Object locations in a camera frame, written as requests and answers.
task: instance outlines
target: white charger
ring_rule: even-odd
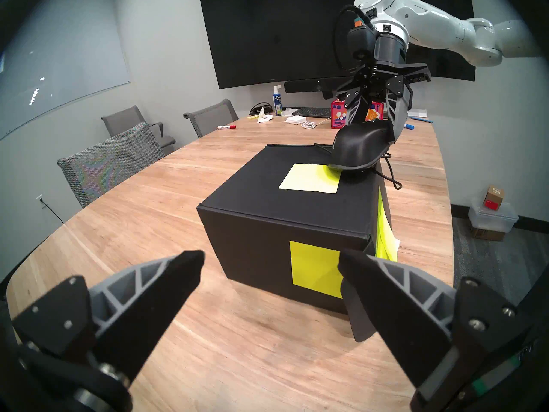
[[[305,117],[300,117],[299,115],[294,115],[293,117],[287,117],[286,122],[289,124],[299,125],[304,123],[307,120]]]

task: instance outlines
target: white cable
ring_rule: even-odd
[[[331,117],[330,117],[330,118],[326,118],[325,120],[320,121],[319,123],[314,123],[313,121],[305,121],[304,123],[301,124],[301,126],[302,126],[303,128],[307,128],[307,129],[315,128],[317,125],[320,125],[320,124],[322,124],[323,122],[326,122],[328,119],[331,119]]]
[[[305,121],[304,123],[301,124],[301,126],[303,128],[307,128],[307,129],[310,129],[310,128],[315,128],[316,127],[316,124],[312,121]]]

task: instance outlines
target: chair armrest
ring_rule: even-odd
[[[160,136],[164,137],[164,124],[163,123],[154,123],[154,124],[149,124],[149,127],[152,127],[153,125],[158,125],[158,128],[160,128]]]

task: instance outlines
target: black box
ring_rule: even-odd
[[[293,283],[290,241],[375,255],[379,192],[390,223],[389,205],[383,179],[373,171],[342,173],[337,193],[279,188],[294,164],[328,164],[329,159],[312,145],[267,145],[198,205],[229,279],[347,313],[341,297]]]

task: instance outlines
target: power outlet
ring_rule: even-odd
[[[38,195],[38,197],[36,198],[36,200],[38,201],[38,203],[40,204],[40,206],[41,206],[42,208],[45,208],[44,203],[43,203],[43,202],[40,202],[40,199],[42,199],[42,195],[41,195],[41,194]]]

